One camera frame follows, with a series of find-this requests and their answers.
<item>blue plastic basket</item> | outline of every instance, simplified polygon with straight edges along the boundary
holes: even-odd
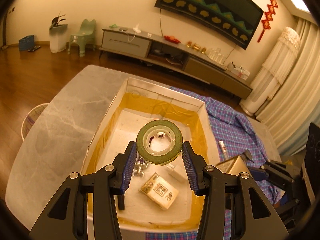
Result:
[[[27,50],[31,49],[35,46],[35,36],[34,35],[28,35],[19,40],[19,50]]]

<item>white cable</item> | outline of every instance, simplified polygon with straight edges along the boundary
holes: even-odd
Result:
[[[131,41],[133,41],[133,39],[135,38],[136,34],[137,34],[137,32],[134,32],[134,36],[133,36],[133,38],[131,39]]]

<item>white box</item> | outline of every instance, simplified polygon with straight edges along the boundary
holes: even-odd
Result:
[[[139,130],[154,119],[174,122],[183,140],[189,141],[196,154],[208,164],[220,162],[215,138],[211,132],[205,103],[196,98],[142,80],[128,78],[121,86],[88,147],[81,174],[98,171],[123,153],[129,141],[135,141]],[[184,167],[181,154],[175,165]],[[179,195],[168,210],[139,192],[140,187],[158,173]],[[197,230],[204,197],[196,197],[189,182],[179,182],[169,175],[166,166],[150,164],[145,177],[132,177],[125,193],[125,210],[117,210],[121,229],[147,232],[182,232]],[[88,200],[88,221],[92,221],[92,195]]]

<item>yellow plastic lining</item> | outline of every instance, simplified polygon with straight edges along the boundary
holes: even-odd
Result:
[[[191,138],[190,144],[196,154],[202,155],[206,162],[207,158],[207,143],[204,135],[204,131],[198,116],[197,112],[184,109],[180,106],[173,105],[171,103],[147,98],[140,95],[135,95],[131,93],[125,93],[121,100],[119,107],[113,113],[109,123],[104,128],[97,145],[94,148],[92,157],[89,161],[89,165],[85,174],[90,174],[96,172],[97,162],[100,158],[101,153],[104,150],[104,147],[107,141],[110,138],[112,131],[115,128],[119,115],[123,109],[132,109],[143,113],[148,114],[157,114],[161,115],[164,118],[168,118],[174,121],[178,121],[190,128]],[[88,197],[88,212],[92,214],[92,194]],[[196,197],[192,193],[192,205],[191,205],[191,215],[188,220],[182,224],[173,224],[173,225],[157,225],[153,223],[149,224],[139,224],[124,218],[119,217],[119,224],[133,225],[141,228],[149,229],[175,229],[181,231],[190,231],[198,228],[199,222],[201,219],[202,208],[204,203],[203,197]]]

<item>blue plaid cloth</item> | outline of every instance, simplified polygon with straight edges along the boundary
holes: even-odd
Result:
[[[249,150],[252,154],[253,163],[248,163],[252,167],[260,167],[267,160],[267,154],[262,141],[255,134],[253,127],[247,117],[230,106],[225,105],[213,98],[204,97],[196,93],[171,87],[172,90],[192,96],[205,102],[206,110],[209,115],[211,130],[217,142],[220,161],[224,160],[218,141],[223,141],[228,151],[229,158],[238,156],[245,150]],[[257,181],[272,204],[277,203],[281,196],[277,187],[269,182]],[[231,211],[226,210],[224,240],[229,240],[231,234]],[[196,232],[185,232],[176,234],[153,234],[147,233],[146,240],[194,240]]]

